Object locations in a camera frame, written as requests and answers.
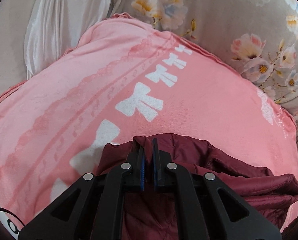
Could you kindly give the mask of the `pink blanket with white bows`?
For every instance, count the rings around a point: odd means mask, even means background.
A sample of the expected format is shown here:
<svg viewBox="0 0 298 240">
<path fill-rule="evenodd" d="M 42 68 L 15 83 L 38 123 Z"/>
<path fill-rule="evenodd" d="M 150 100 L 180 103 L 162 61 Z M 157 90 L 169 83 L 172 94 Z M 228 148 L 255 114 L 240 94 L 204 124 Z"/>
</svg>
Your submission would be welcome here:
<svg viewBox="0 0 298 240">
<path fill-rule="evenodd" d="M 120 14 L 0 95 L 0 207 L 27 223 L 99 171 L 113 157 L 105 145 L 165 133 L 298 178 L 296 126 L 285 109 L 196 44 Z"/>
</svg>

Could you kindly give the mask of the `grey floral bedsheet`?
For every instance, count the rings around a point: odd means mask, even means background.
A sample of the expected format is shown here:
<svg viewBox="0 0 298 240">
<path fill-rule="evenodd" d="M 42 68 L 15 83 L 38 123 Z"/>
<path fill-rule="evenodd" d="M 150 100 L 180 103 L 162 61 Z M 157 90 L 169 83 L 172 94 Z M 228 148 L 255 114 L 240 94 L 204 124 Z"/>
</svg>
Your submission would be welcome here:
<svg viewBox="0 0 298 240">
<path fill-rule="evenodd" d="M 298 0 L 114 0 L 114 12 L 213 53 L 288 110 L 298 134 Z"/>
</svg>

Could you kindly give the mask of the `white satin curtain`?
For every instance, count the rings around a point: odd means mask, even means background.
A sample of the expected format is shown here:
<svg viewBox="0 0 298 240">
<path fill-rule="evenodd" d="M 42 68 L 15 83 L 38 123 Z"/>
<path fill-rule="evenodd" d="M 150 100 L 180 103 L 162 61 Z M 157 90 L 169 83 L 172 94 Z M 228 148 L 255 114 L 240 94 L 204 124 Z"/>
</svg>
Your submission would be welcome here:
<svg viewBox="0 0 298 240">
<path fill-rule="evenodd" d="M 111 10 L 112 0 L 0 0 L 0 94 L 57 61 Z"/>
</svg>

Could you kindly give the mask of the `maroon quilted puffer jacket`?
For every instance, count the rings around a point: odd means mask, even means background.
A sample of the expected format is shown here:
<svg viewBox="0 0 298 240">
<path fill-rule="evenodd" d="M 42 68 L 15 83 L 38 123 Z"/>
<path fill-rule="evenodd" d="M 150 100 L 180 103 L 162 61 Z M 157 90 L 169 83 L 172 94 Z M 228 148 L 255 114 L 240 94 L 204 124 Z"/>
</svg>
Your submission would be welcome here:
<svg viewBox="0 0 298 240">
<path fill-rule="evenodd" d="M 282 239 L 298 201 L 292 174 L 176 134 L 108 144 L 97 172 L 106 182 L 92 239 Z"/>
</svg>

